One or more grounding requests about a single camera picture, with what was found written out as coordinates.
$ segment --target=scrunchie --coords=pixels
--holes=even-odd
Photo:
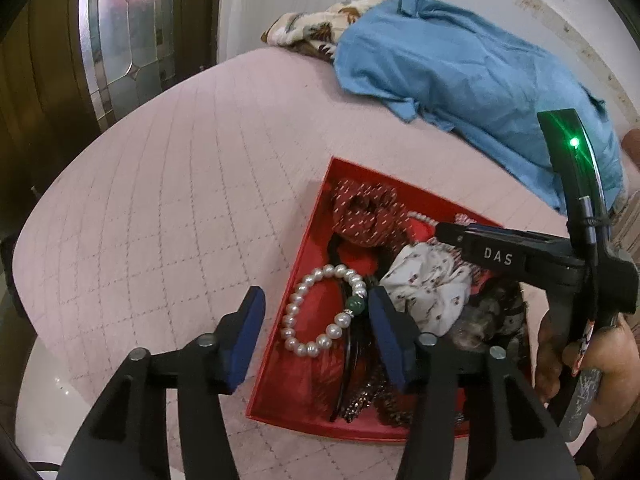
[[[360,247],[387,247],[396,256],[409,243],[404,204],[386,184],[340,180],[333,195],[334,232]]]

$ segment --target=metal screw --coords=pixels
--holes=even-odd
[[[145,358],[148,354],[149,350],[147,350],[146,348],[134,348],[131,352],[129,352],[129,359],[131,359],[132,361],[140,361],[140,359]]]
[[[216,342],[216,336],[214,336],[211,332],[202,334],[198,338],[198,346],[202,346],[204,348],[206,348],[207,346],[213,346],[215,342]]]
[[[489,348],[489,354],[494,359],[504,359],[505,357],[507,357],[507,352],[501,346],[492,346],[491,348]]]
[[[422,346],[434,346],[438,342],[438,338],[430,332],[423,332],[418,341]]]

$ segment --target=quilted tablecloth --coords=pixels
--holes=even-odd
[[[332,155],[508,227],[566,233],[564,218],[481,153],[344,94],[330,65],[276,48],[236,57],[101,135],[60,174],[20,234],[18,291],[81,395],[94,402],[136,346],[164,352],[212,331],[250,284],[260,285],[267,314],[249,377],[221,399],[241,477],[394,478],[399,446],[329,441],[244,417]],[[546,300],[532,288],[526,297],[535,334]],[[176,404],[170,396],[168,439],[180,467]]]

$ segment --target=jade bead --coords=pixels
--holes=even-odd
[[[354,316],[362,314],[364,309],[367,307],[367,302],[361,298],[360,296],[351,296],[347,299],[345,308],[348,308],[353,312]]]

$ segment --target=red tray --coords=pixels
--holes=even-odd
[[[342,178],[394,186],[398,190],[398,200],[403,202],[408,210],[423,213],[438,221],[453,222],[456,213],[465,213],[477,222],[497,226],[495,222],[436,194],[352,162],[332,158],[271,329],[246,416],[281,428],[331,438],[402,442],[406,439],[408,430],[385,424],[379,419],[374,407],[364,410],[351,424],[347,424],[341,418],[329,422],[342,373],[342,345],[329,352],[322,352],[321,357],[317,359],[299,358],[284,349],[284,342],[279,333],[280,319],[285,313],[293,286],[313,268],[328,263],[326,246],[332,235],[330,198],[333,186]],[[360,275],[368,274],[375,269],[376,263],[370,256],[370,251],[352,244],[341,244],[340,257]],[[324,332],[327,324],[333,322],[335,314],[342,308],[340,291],[334,280],[322,280],[313,286],[305,296],[300,314],[296,316],[296,332],[300,339],[314,340],[319,333]],[[460,389],[459,410],[462,410],[464,398]],[[408,407],[414,400],[411,396],[405,396],[402,402]],[[466,435],[468,424],[465,422],[457,428],[456,436]]]

